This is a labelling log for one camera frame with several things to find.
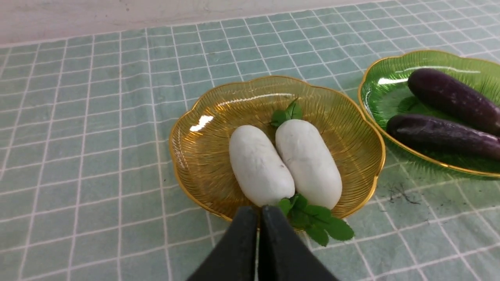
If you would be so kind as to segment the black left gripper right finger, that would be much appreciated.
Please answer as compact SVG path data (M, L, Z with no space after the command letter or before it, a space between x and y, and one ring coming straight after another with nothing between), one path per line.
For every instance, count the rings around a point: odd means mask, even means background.
M282 210L261 209L259 281L337 281L295 233Z

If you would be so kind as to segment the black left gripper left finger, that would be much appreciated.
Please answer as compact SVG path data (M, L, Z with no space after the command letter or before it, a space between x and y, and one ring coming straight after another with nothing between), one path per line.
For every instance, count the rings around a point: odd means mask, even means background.
M257 212L239 207L229 228L189 281L253 281L257 252Z

